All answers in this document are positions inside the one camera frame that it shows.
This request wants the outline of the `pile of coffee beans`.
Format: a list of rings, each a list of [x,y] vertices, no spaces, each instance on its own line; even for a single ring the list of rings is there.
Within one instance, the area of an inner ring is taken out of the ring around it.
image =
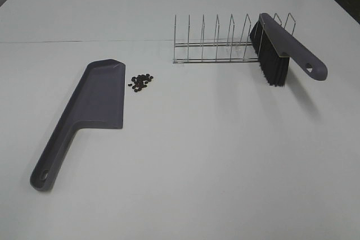
[[[142,89],[147,88],[149,82],[152,82],[154,77],[151,74],[139,74],[137,76],[131,77],[130,82],[127,84],[128,87],[137,93]]]

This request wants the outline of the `grey plastic dustpan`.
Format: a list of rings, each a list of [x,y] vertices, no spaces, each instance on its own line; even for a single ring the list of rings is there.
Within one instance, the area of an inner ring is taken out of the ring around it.
[[[30,176],[35,190],[53,188],[77,131],[123,127],[124,92],[124,63],[107,59],[87,65]]]

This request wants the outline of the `grey hand brush black bristles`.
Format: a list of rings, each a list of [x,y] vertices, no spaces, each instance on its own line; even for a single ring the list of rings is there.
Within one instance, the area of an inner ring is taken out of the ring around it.
[[[327,79],[326,65],[268,13],[261,13],[249,34],[260,68],[269,85],[285,85],[290,59],[312,79]]]

